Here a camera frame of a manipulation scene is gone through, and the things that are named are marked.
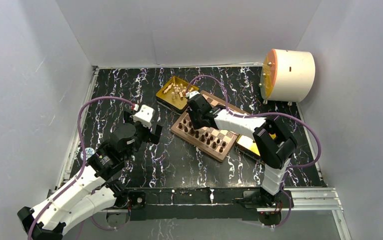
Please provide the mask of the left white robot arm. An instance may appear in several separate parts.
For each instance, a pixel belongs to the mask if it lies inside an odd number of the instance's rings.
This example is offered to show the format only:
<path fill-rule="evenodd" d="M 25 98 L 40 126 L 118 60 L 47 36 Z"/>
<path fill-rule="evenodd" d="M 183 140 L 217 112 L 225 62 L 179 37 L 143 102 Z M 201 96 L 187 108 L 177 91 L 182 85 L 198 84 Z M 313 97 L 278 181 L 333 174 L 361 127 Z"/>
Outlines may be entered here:
<path fill-rule="evenodd" d="M 43 202 L 18 211 L 28 239 L 61 240 L 73 226 L 95 213 L 128 206 L 128 190 L 111 179 L 143 143 L 159 143 L 162 126 L 152 126 L 155 110 L 147 105 L 123 114 L 124 122 L 86 160 L 83 171 Z"/>

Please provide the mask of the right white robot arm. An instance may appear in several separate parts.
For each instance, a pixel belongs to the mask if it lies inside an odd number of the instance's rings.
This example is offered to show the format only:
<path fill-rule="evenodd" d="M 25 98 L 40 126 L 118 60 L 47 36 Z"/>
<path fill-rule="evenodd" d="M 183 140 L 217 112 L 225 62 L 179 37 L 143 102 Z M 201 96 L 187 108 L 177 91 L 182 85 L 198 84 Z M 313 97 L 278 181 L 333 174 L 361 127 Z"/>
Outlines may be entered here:
<path fill-rule="evenodd" d="M 265 164 L 261 201 L 274 207 L 281 200 L 280 191 L 286 168 L 298 142 L 278 117 L 249 117 L 229 111 L 221 104 L 212 106 L 197 91 L 186 94 L 187 113 L 195 129 L 203 127 L 227 130 L 253 140 Z"/>

